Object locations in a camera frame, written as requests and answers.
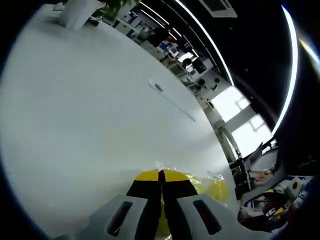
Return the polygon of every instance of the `plastic bag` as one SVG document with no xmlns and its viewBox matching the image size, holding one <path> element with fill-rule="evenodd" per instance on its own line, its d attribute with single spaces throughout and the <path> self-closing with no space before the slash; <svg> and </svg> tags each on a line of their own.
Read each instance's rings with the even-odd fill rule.
<svg viewBox="0 0 320 240">
<path fill-rule="evenodd" d="M 159 171 L 165 169 L 167 171 L 179 172 L 184 174 L 190 180 L 198 194 L 208 194 L 218 202 L 227 205 L 227 201 L 229 199 L 229 190 L 227 182 L 222 175 L 213 175 L 212 173 L 207 172 L 206 177 L 198 177 L 192 173 L 181 171 L 177 168 L 163 167 L 161 164 L 158 164 L 157 167 Z M 161 205 L 162 212 L 155 239 L 169 240 L 171 239 L 171 234 L 168 227 L 167 219 L 165 217 L 163 200 L 161 201 Z"/>
</svg>

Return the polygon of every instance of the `transparent plastic wrap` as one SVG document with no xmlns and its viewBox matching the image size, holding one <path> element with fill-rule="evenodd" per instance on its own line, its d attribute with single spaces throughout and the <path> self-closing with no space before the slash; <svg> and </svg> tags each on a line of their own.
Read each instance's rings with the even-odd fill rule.
<svg viewBox="0 0 320 240">
<path fill-rule="evenodd" d="M 166 172 L 179 172 L 184 174 L 192 183 L 198 194 L 208 194 L 220 203 L 227 205 L 229 199 L 229 190 L 227 182 L 222 175 L 214 175 L 211 172 L 207 172 L 206 176 L 196 176 L 190 172 L 181 171 L 177 168 L 167 168 L 162 164 L 157 164 L 156 167 L 159 171 L 165 170 Z M 170 231 L 165 218 L 164 202 L 161 201 L 162 213 L 159 221 L 158 230 L 156 233 L 156 240 L 170 240 Z"/>
</svg>

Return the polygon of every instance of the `potted plant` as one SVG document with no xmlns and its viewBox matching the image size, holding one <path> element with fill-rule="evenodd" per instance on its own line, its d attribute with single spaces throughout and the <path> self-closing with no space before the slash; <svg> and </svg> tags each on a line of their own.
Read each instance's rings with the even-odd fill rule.
<svg viewBox="0 0 320 240">
<path fill-rule="evenodd" d="M 89 17 L 99 10 L 103 17 L 106 13 L 115 14 L 121 7 L 138 0 L 69 0 L 60 15 L 59 23 L 66 28 L 79 30 Z"/>
</svg>

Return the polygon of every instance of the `white table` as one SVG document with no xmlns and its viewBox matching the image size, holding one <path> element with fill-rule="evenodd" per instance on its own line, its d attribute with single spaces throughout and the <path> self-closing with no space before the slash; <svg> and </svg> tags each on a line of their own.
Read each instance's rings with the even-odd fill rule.
<svg viewBox="0 0 320 240">
<path fill-rule="evenodd" d="M 0 86 L 2 163 L 34 221 L 51 236 L 76 231 L 159 163 L 222 174 L 236 212 L 228 162 L 187 88 L 111 26 L 71 31 L 52 23 L 51 9 L 44 6 L 20 34 Z"/>
</svg>

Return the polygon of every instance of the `table surface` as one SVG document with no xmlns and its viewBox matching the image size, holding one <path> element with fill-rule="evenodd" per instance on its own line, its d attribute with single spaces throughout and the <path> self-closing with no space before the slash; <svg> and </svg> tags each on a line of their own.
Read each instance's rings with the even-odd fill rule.
<svg viewBox="0 0 320 240">
<path fill-rule="evenodd" d="M 109 25 L 72 31 L 55 24 L 51 9 L 43 6 L 21 32 L 0 86 L 2 164 L 32 219 L 51 236 L 76 231 L 160 165 L 221 174 L 237 212 L 227 159 L 187 88 Z"/>
</svg>

